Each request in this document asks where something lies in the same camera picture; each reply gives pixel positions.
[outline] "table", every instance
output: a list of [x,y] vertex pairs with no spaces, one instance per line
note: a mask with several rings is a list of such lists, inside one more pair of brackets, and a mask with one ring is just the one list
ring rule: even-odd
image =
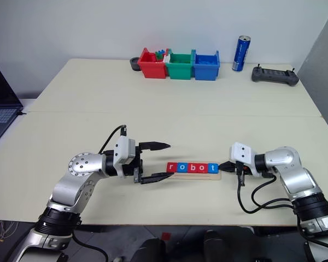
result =
[[[31,107],[34,112],[132,112],[224,116],[320,116],[299,82],[252,82],[256,65],[234,72],[222,64],[216,81],[146,79],[129,61],[72,59]],[[265,68],[291,69],[287,64]]]
[[[171,160],[224,162],[235,141],[260,153],[291,145],[299,151],[303,166],[312,172],[328,199],[328,126],[320,117],[135,118],[129,114],[31,112],[0,151],[0,219],[35,221],[69,160],[76,153],[97,152],[121,123],[127,124],[128,136],[137,142],[157,140],[172,145],[142,154],[145,175],[164,171]],[[262,182],[265,180],[246,178],[242,198],[249,209],[250,193]],[[296,223],[296,217],[287,209],[243,213],[236,188],[237,178],[231,173],[223,173],[220,181],[164,180],[148,185],[134,184],[131,177],[111,177],[99,181],[81,216],[85,224]],[[276,197],[285,197],[280,182],[257,194],[259,201]]]
[[[295,87],[254,83],[252,67],[235,73],[222,64],[212,82],[161,80],[143,78],[128,61],[72,59],[0,150],[0,219],[36,221],[69,160],[97,152],[123,123],[137,142],[172,145],[142,154],[145,175],[164,171],[169,161],[227,161],[235,141],[259,153],[289,145],[328,199],[328,126],[320,112],[300,82]],[[242,199],[247,208],[252,208],[251,191],[263,182],[246,178]],[[236,189],[231,173],[223,173],[220,181],[167,179],[148,185],[112,177],[98,183],[81,216],[84,224],[296,224],[287,209],[243,213]],[[285,196],[278,182],[256,199]]]
[[[20,102],[23,105],[23,113],[29,112],[29,107],[34,103],[35,99],[20,99]],[[25,117],[25,115],[17,116],[16,119],[11,123],[8,129],[6,129],[5,133],[0,137],[0,148],[3,146],[4,141],[7,137],[9,137],[10,133],[16,128],[19,122]]]

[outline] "wire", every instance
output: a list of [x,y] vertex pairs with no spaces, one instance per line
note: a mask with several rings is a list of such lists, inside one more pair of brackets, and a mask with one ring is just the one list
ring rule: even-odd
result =
[[122,124],[121,126],[118,126],[117,128],[115,128],[113,130],[113,132],[110,134],[110,136],[108,137],[108,139],[104,142],[103,146],[101,147],[101,149],[99,150],[99,154],[102,153],[102,151],[104,150],[104,148],[107,146],[108,142],[111,140],[112,136],[115,134],[115,132],[117,132],[120,128],[126,128],[125,124]]
[[[254,195],[255,195],[255,193],[256,193],[258,190],[260,190],[261,188],[263,188],[264,186],[273,183],[274,181],[276,181],[276,179],[277,179],[276,176],[273,175],[272,180],[267,181],[266,183],[259,185],[258,187],[256,187],[256,188],[253,190],[253,192],[252,192],[252,194],[251,194],[251,199],[252,199],[253,203],[254,203],[255,205],[257,205],[257,208],[254,209],[254,210],[249,211],[249,210],[246,210],[245,207],[244,207],[243,204],[242,204],[242,201],[241,201],[241,181],[240,181],[240,179],[238,178],[237,198],[238,198],[238,202],[239,202],[239,205],[241,206],[242,210],[243,210],[245,213],[253,214],[253,213],[255,213],[255,212],[257,212],[257,211],[259,211],[259,210],[261,210],[261,209],[276,209],[276,208],[279,208],[279,207],[288,207],[288,208],[294,209],[291,205],[286,205],[286,204],[284,204],[284,205],[275,205],[275,206],[267,206],[267,205],[269,205],[269,204],[271,204],[271,203],[274,203],[274,202],[277,202],[277,201],[289,201],[289,199],[287,199],[287,198],[278,198],[278,199],[273,199],[273,200],[268,201],[268,202],[266,202],[266,203],[264,203],[264,204],[262,204],[262,205],[260,205],[259,203],[257,203],[257,202],[255,201],[255,199],[254,199]],[[300,220],[300,217],[297,216],[297,230],[299,231],[299,234],[300,234],[305,240],[307,240],[307,241],[309,241],[309,242],[312,242],[312,243],[314,243],[314,244],[318,244],[318,245],[320,245],[320,246],[323,246],[323,247],[328,248],[328,243],[325,243],[325,242],[322,242],[322,241],[319,241],[319,240],[315,240],[315,239],[311,239],[310,237],[308,237],[307,235],[305,235],[304,231],[302,230],[302,228],[301,228],[301,226],[300,226],[300,221],[301,221],[301,220]]]
[[306,239],[307,241],[328,248],[328,243],[325,243],[325,242],[322,242],[322,241],[319,241],[319,240],[316,240],[316,239],[311,239],[310,237],[308,237],[307,235],[305,235],[304,231],[302,230],[302,228],[301,228],[301,226],[300,226],[300,217],[299,217],[299,216],[297,216],[297,230],[299,231],[299,234],[300,234],[304,239]]
[[[238,188],[237,188],[237,199],[238,199],[239,205],[241,206],[241,209],[245,213],[248,213],[248,214],[254,214],[257,211],[259,211],[261,209],[264,209],[269,204],[272,204],[272,203],[277,202],[277,201],[282,201],[281,198],[273,199],[273,200],[270,200],[270,201],[268,201],[268,202],[266,202],[262,205],[258,204],[258,207],[254,210],[249,211],[249,210],[245,209],[245,207],[243,206],[242,200],[241,200],[241,180],[239,178],[238,178]],[[293,209],[293,207],[291,205],[279,205],[278,207],[289,207],[289,208]]]
[[6,228],[5,221],[0,220],[0,242],[11,237],[17,231],[18,225],[19,222],[10,221],[10,224]]
[[75,236],[75,231],[73,230],[72,231],[72,238],[74,240],[75,243],[77,243],[78,245],[82,246],[82,247],[86,247],[86,248],[89,248],[89,249],[93,249],[93,250],[96,250],[96,251],[99,251],[101,252],[103,255],[104,255],[104,261],[105,262],[108,262],[108,254],[103,250],[103,249],[100,249],[99,247],[94,247],[94,246],[90,246],[88,244],[85,244],[85,243],[82,243],[79,239],[77,239],[77,237]]
[[[272,174],[272,180],[270,181],[267,181],[266,183],[263,183],[261,185],[259,185],[258,187],[256,187],[253,192],[251,193],[251,200],[253,201],[253,203],[256,205],[256,206],[261,206],[258,202],[256,202],[255,198],[254,198],[254,195],[256,194],[256,192],[258,190],[260,190],[261,188],[263,188],[264,186],[267,186],[268,184],[272,184],[274,181],[277,180],[277,177]],[[279,202],[279,201],[290,201],[288,198],[276,198],[276,199],[273,199],[271,201],[269,201],[270,203],[269,204],[272,204],[274,202]],[[289,207],[289,208],[292,208],[292,206],[290,205],[286,205],[286,204],[281,204],[281,205],[275,205],[275,206],[265,206],[263,207],[264,209],[277,209],[279,207]]]

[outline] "game controller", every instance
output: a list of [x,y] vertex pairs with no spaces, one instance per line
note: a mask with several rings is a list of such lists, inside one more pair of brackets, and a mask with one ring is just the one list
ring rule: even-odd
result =
[[295,86],[299,82],[299,78],[294,73],[294,68],[292,71],[290,70],[281,71],[281,70],[262,68],[260,64],[258,64],[257,67],[253,68],[251,79],[254,82],[273,81],[273,82],[286,83],[290,86]]

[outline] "red sticker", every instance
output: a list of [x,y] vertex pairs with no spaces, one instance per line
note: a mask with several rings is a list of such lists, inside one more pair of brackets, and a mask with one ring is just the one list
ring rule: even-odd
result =
[[163,232],[161,240],[168,241],[170,240],[171,233]]

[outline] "blue can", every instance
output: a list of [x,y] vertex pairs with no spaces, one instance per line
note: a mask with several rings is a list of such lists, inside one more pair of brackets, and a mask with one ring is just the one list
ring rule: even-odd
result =
[[250,37],[247,37],[246,35],[241,35],[238,38],[235,60],[233,61],[233,65],[232,65],[232,69],[234,71],[240,72],[243,70],[244,61],[248,53],[249,45],[250,45]]

